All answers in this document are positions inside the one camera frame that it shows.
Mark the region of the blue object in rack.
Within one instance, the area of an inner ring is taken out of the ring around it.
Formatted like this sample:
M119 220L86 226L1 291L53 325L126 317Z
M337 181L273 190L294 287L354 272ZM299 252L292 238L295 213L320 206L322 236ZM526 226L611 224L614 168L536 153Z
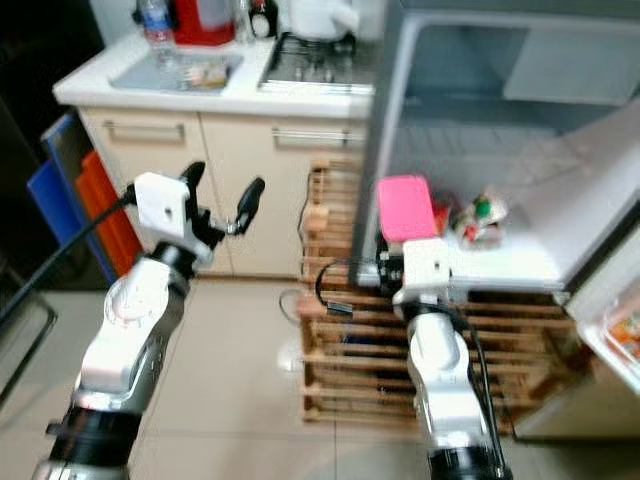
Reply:
M371 346L365 343L349 343L344 340L326 342L323 347L326 355L340 355L351 357L372 357L380 352L378 346Z

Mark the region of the white kettle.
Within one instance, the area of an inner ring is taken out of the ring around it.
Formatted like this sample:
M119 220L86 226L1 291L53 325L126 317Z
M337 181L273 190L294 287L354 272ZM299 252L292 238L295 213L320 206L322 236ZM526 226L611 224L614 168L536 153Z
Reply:
M283 0L285 29L307 41L337 41L360 27L351 0Z

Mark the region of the clear water bottle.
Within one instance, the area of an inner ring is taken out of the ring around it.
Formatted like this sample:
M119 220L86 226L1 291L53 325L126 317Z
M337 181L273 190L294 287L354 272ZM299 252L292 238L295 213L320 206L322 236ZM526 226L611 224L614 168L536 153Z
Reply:
M172 0L136 1L143 36L160 68L173 68L178 59L170 4Z

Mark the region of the black gas stove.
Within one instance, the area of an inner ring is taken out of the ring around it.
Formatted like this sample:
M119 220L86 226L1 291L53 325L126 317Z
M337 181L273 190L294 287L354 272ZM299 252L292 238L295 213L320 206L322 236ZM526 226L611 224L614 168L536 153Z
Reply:
M370 95L379 46L344 35L312 41L285 32L276 40L259 81L266 93Z

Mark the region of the red food packet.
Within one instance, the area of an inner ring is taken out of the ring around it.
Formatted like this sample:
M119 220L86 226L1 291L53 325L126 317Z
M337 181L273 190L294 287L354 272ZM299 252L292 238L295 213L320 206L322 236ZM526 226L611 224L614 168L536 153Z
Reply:
M456 201L452 198L434 198L431 201L431 215L435 225L436 236L445 237L453 227Z

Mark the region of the yellow food wrapper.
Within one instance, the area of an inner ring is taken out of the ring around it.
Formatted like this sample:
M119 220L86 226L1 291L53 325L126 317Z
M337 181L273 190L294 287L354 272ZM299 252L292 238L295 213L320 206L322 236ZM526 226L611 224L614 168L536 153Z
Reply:
M183 69L182 88L188 91L221 90L227 86L232 65L227 61L201 61Z

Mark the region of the pink lunch box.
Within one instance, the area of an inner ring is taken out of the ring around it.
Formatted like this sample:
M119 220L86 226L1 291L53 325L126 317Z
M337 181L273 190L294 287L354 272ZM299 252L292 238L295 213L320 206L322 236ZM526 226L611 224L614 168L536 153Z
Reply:
M388 175L375 184L381 236L389 244L438 237L433 198L422 175Z

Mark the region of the orange food packet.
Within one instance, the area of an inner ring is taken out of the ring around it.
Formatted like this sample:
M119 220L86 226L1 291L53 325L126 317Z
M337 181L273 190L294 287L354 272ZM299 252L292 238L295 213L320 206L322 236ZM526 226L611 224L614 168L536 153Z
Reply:
M616 355L640 364L640 310L608 316L602 323L602 339Z

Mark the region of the orange plastic board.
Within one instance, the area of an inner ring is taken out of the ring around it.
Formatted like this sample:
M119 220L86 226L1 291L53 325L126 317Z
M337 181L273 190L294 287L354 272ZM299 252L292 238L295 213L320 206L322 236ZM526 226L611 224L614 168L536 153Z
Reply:
M102 206L99 202L99 196L97 196L95 180L93 180L90 172L90 159L88 157L83 157L82 163L79 165L79 173L76 177L76 192L86 219L92 223L93 219L102 211ZM108 247L102 242L101 227L102 224L96 224L92 228L90 243L97 260L100 262L102 271L104 271L106 282L110 284L116 279L116 273L113 261L110 259Z
M114 205L118 200L118 193L111 183L109 174L106 173L105 166L101 163L99 152L91 150L83 157L90 159L90 172L96 183L96 192L102 206L102 212ZM101 238L110 253L111 264L114 265L116 276L128 273L134 261L134 256L141 250L140 241L131 225L131 221L123 210L115 211L113 214L101 221Z

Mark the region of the steel sink basin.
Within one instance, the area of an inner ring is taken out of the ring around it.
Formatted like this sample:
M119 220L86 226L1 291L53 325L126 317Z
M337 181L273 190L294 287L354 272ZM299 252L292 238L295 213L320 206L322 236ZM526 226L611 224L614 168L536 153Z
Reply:
M147 54L131 67L125 68L118 76L110 77L108 83L119 90L146 90L164 93L220 93L224 90L188 91L182 88L183 69L189 64L201 61L227 61L232 65L230 78L243 61L242 55L236 54L182 54L179 52L177 63L173 68L157 67L155 56Z

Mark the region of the dark metal frame chair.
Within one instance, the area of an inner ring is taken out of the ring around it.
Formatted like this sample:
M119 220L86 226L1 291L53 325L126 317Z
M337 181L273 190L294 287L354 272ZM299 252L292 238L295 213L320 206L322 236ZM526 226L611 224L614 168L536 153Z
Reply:
M38 372L38 355L59 315L44 294L32 293L19 301L5 298L0 317L0 434L18 429L26 421L33 401L44 384Z

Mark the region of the red container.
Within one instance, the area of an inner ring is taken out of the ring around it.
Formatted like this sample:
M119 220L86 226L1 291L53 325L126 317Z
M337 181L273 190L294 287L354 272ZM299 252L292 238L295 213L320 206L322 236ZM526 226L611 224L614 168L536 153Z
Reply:
M220 46L236 37L233 0L172 0L173 33L182 46Z

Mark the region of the wooden slatted rack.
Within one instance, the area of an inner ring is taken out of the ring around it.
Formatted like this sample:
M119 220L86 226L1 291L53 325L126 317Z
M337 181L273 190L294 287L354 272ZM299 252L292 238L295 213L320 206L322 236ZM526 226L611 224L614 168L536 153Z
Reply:
M303 209L300 393L303 420L411 431L417 421L407 369L408 329L378 289L349 283L355 166L323 160L308 175ZM590 351L550 294L471 291L460 298L486 351L500 430L543 407L590 372ZM326 342L378 346L372 357L326 355Z

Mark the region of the silver mini fridge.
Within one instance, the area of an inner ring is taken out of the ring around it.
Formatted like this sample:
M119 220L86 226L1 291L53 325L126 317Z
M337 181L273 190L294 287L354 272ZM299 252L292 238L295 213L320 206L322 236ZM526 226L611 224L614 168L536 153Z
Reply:
M384 237L381 178L457 209L494 195L499 241L445 233L467 293L556 294L594 353L518 417L532 440L640 442L640 0L389 0L352 251Z

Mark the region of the green capped food package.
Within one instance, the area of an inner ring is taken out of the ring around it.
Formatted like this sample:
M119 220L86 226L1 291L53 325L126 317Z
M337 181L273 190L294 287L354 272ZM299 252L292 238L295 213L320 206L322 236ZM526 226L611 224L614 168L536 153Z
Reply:
M454 212L451 228L462 250L497 250L506 238L502 223L508 215L506 198L490 186Z

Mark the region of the blue plastic board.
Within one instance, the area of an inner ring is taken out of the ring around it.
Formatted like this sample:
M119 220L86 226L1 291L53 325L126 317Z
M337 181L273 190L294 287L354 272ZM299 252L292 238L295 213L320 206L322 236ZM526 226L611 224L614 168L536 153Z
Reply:
M81 228L81 221L74 214L58 166L52 161L42 164L27 180L26 186L59 246L72 241Z

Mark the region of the small black white device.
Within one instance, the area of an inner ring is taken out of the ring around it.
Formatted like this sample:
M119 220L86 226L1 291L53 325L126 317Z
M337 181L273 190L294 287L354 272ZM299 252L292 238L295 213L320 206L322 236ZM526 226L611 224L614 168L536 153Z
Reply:
M255 40L279 35L279 8L276 0L246 0L247 31Z

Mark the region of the grey blue-framed board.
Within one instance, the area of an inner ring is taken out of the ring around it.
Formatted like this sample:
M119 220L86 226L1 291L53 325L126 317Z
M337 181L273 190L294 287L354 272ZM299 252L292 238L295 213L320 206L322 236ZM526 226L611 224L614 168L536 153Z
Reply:
M79 232L90 224L76 192L76 177L81 170L81 159L93 148L90 136L84 131L79 115L74 111L67 111L41 134L40 141L47 161L52 161L58 166L58 173L67 189L70 204L79 220Z

